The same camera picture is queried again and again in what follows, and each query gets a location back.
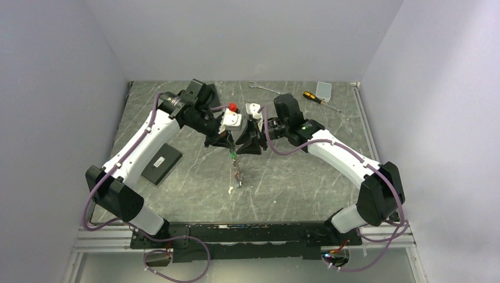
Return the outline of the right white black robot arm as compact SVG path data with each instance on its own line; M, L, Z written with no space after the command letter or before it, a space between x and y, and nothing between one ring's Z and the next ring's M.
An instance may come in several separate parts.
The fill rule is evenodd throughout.
M400 223L406 223L402 208L405 196L395 164L381 164L363 156L334 137L321 123L306 119L290 93L274 98L274 107L277 116L270 117L267 107L259 104L247 103L244 110L230 104L222 124L227 130L242 132L236 140L237 154L259 155L271 149L286 156L302 150L325 161L357 186L357 202L325 221L325 238L329 243L342 243L353 229L379 226L395 212Z

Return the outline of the round metal keyring disc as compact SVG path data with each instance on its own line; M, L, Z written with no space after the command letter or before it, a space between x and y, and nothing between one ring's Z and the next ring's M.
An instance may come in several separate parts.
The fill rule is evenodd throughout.
M231 156L231 153L235 153L237 155L235 149L230 149L230 156ZM235 169L234 177L235 177L235 180L236 180L237 188L241 188L242 185L243 185L243 178L242 178L241 170L240 170L240 166L239 166L238 155L237 155L237 159L236 160L232 160L232 164L233 164L233 167Z

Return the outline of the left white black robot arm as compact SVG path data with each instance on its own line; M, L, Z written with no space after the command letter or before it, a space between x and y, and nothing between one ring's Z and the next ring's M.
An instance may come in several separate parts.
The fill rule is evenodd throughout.
M188 126L205 135L206 146L228 136L219 131L222 116L213 115L224 107L209 107L217 97L214 84L197 79L177 94L156 94L147 120L127 144L104 165L87 169L85 178L90 194L83 212L87 213L90 203L95 203L114 215L115 221L145 233L152 246L165 246L170 237L170 223L151 210L133 188L155 154L182 127Z

